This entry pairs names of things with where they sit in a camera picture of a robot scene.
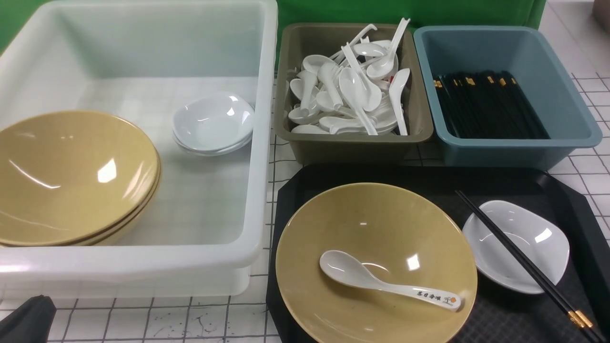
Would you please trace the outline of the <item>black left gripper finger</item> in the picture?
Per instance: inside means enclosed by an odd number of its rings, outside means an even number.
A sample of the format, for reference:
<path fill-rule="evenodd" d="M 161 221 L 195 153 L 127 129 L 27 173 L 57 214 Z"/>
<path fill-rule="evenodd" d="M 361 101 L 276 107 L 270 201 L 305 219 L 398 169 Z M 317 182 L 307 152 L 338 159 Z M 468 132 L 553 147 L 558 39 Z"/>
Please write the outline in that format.
<path fill-rule="evenodd" d="M 48 296 L 31 297 L 0 322 L 2 343 L 46 343 L 57 309 Z"/>

